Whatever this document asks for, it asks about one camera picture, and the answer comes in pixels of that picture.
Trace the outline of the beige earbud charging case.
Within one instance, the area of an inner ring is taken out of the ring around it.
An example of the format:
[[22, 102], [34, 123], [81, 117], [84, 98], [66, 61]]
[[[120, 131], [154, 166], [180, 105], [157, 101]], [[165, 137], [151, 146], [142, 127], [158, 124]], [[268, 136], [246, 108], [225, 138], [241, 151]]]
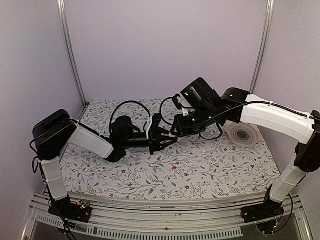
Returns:
[[169, 136], [170, 138], [177, 138], [177, 136], [174, 135], [174, 134], [172, 134], [172, 133], [169, 133], [168, 136]]

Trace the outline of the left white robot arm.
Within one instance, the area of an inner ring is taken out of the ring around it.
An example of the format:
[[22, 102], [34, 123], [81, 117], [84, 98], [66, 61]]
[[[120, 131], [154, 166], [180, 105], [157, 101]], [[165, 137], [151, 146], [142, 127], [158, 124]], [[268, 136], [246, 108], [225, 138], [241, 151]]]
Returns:
[[150, 154], [154, 154], [178, 141], [159, 126], [160, 121], [159, 114], [155, 114], [148, 119], [147, 129], [142, 131], [129, 116], [120, 116], [109, 127], [108, 137], [71, 118], [64, 109], [38, 123], [32, 130], [33, 140], [29, 146], [36, 154], [55, 209], [63, 217], [70, 217], [75, 211], [60, 168], [60, 156], [66, 145], [78, 146], [111, 163], [124, 158], [130, 148], [148, 148]]

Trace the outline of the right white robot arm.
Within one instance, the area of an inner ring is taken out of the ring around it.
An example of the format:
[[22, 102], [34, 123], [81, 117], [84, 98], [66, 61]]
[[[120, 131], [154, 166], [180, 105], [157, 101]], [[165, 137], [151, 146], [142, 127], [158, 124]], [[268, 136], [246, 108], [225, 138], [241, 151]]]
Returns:
[[262, 218], [278, 210], [286, 196], [308, 173], [320, 168], [320, 114], [297, 111], [267, 101], [246, 90], [231, 87], [223, 96], [201, 77], [173, 98], [182, 110], [174, 117], [171, 134], [178, 137], [196, 135], [212, 124], [226, 121], [253, 124], [297, 140], [294, 157], [278, 180], [267, 190], [265, 202], [259, 206]]

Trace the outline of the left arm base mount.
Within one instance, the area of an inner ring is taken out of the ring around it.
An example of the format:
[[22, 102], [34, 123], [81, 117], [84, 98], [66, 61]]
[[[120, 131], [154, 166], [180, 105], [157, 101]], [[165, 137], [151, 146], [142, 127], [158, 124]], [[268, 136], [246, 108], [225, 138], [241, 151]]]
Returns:
[[67, 220], [88, 223], [92, 214], [90, 206], [82, 209], [76, 203], [58, 203], [54, 202], [50, 205], [48, 213]]

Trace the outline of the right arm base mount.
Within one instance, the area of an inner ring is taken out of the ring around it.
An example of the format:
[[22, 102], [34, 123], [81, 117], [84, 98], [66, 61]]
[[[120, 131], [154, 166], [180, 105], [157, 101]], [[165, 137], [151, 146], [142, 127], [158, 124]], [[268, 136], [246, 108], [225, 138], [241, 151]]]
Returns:
[[245, 223], [251, 223], [280, 216], [284, 212], [284, 208], [281, 205], [274, 206], [261, 203], [241, 208], [240, 216]]

